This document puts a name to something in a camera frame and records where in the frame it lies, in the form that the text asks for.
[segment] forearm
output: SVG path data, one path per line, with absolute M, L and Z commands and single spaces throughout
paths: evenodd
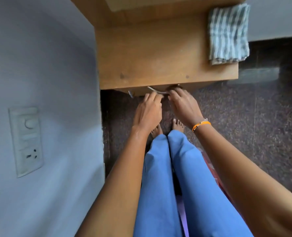
M 133 127 L 77 236 L 132 236 L 148 134 Z
M 195 131 L 254 234 L 292 236 L 292 194 L 206 124 Z

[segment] switch plate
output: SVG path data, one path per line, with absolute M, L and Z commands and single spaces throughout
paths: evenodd
M 16 175 L 19 178 L 44 164 L 38 109 L 10 108 L 9 116 Z

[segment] hand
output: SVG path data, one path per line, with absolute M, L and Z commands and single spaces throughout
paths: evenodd
M 141 128 L 149 135 L 162 119 L 162 98 L 163 95 L 156 92 L 146 94 L 144 100 L 137 107 L 133 127 Z
M 192 129 L 204 119 L 197 101 L 186 90 L 177 87 L 169 94 L 168 99 L 174 114 L 185 126 Z

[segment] floor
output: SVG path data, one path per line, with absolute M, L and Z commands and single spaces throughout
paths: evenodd
M 216 130 L 292 192 L 292 38 L 252 42 L 250 49 L 239 64 L 238 80 L 192 94 Z M 106 175 L 124 147 L 141 99 L 101 91 Z M 161 126 L 168 134 L 174 115 L 167 98 L 162 108 Z M 190 130 L 185 134 L 201 147 Z

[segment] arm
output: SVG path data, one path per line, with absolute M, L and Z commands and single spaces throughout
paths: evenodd
M 191 128 L 203 120 L 196 100 L 177 88 L 169 99 Z M 255 236 L 292 236 L 292 193 L 262 171 L 211 125 L 195 130 L 235 206 Z
M 139 104 L 131 134 L 76 236 L 132 236 L 147 137 L 162 118 L 162 95 L 147 94 Z

